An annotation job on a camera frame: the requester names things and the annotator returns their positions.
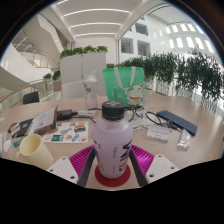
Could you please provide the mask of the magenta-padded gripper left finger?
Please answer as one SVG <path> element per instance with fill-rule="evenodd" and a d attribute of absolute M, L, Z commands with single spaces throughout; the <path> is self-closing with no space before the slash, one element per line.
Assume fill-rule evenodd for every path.
<path fill-rule="evenodd" d="M 61 157 L 47 171 L 85 187 L 94 158 L 95 149 L 90 145 L 70 157 Z"/>

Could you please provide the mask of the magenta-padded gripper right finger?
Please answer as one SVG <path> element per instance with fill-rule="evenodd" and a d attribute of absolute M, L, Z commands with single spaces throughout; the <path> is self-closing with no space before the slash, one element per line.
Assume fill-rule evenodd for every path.
<path fill-rule="evenodd" d="M 179 168 L 164 155 L 153 155 L 135 145 L 131 146 L 129 158 L 140 187 L 179 170 Z"/>

